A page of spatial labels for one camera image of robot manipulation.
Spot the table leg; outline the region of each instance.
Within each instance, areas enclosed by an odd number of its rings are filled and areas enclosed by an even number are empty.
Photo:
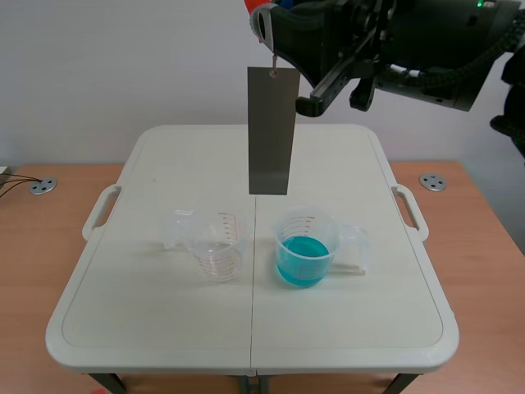
[[[251,394],[256,392],[258,394],[268,394],[269,391],[269,376],[239,376],[239,390],[240,394]],[[257,382],[251,383],[250,379],[257,379]]]
[[[417,373],[398,373],[383,394],[400,394],[418,376]]]
[[[259,376],[259,394],[270,394],[269,376]]]
[[[89,373],[89,376],[95,379],[111,394],[126,394],[124,383],[122,383],[115,373]]]

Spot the orange part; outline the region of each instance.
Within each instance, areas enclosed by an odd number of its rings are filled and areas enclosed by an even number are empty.
[[[261,4],[265,4],[269,2],[268,0],[244,0],[244,4],[246,4],[246,8],[248,8],[248,12],[251,14],[253,10],[257,7],[259,7]]]

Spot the metal grommet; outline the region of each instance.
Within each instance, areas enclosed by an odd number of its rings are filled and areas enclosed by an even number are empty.
[[[30,186],[30,193],[32,195],[44,195],[57,187],[57,178],[51,176],[45,177],[41,182],[32,182]]]
[[[419,183],[432,191],[442,191],[446,188],[445,180],[437,174],[423,174],[419,177]]]

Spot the measuring cup handle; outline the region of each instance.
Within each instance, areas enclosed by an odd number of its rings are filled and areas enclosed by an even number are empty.
[[[370,260],[370,243],[368,242],[367,231],[355,224],[340,224],[340,242],[344,244],[354,244],[359,250],[358,263],[350,264],[351,273],[364,275],[368,270]]]
[[[162,229],[164,249],[173,249],[176,245],[186,241],[188,224],[192,214],[193,211],[171,211],[167,214]]]

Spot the clear plastic cup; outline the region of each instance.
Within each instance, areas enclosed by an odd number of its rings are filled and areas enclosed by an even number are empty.
[[[289,210],[277,222],[275,236],[277,268],[294,285],[319,283],[340,254],[341,246],[349,247],[341,256],[348,273],[363,275],[367,270],[366,231],[354,224],[339,224],[318,207],[305,205]]]
[[[173,211],[164,230],[164,248],[184,242],[212,280],[233,279],[242,268],[247,231],[244,215],[232,209]]]

